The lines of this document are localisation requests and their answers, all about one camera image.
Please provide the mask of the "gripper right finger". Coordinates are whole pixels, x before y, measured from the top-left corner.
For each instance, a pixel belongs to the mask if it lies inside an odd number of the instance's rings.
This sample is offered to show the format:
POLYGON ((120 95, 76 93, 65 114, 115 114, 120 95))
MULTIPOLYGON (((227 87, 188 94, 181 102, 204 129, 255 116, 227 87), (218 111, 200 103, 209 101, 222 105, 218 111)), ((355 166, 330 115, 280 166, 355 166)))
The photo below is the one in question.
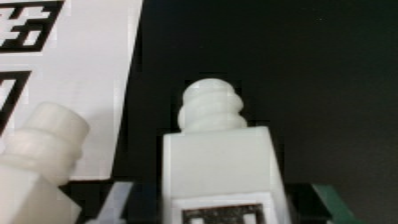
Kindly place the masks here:
POLYGON ((365 224, 353 215, 333 187, 330 185, 314 184, 312 189, 330 214, 326 224, 365 224))

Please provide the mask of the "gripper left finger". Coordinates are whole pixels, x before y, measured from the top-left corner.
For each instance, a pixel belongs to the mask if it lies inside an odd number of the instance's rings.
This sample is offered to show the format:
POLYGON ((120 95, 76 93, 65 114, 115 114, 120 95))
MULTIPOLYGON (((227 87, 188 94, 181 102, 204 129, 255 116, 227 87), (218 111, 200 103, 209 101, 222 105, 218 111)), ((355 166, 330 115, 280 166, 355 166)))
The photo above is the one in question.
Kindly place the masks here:
POLYGON ((122 211, 131 187, 131 182, 113 183, 97 217, 86 221, 86 224, 126 224, 126 220, 122 218, 122 211))

